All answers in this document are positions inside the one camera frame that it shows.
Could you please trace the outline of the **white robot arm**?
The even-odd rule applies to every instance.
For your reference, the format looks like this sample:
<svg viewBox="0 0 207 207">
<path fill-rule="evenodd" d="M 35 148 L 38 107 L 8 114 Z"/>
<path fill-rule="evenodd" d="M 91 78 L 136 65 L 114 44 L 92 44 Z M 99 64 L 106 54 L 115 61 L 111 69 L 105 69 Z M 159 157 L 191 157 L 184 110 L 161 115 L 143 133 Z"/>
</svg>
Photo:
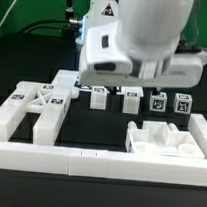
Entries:
<svg viewBox="0 0 207 207">
<path fill-rule="evenodd" d="M 207 52 L 179 53 L 195 0 L 119 0 L 118 20 L 91 27 L 79 59 L 79 82 L 90 86 L 192 88 Z"/>
</svg>

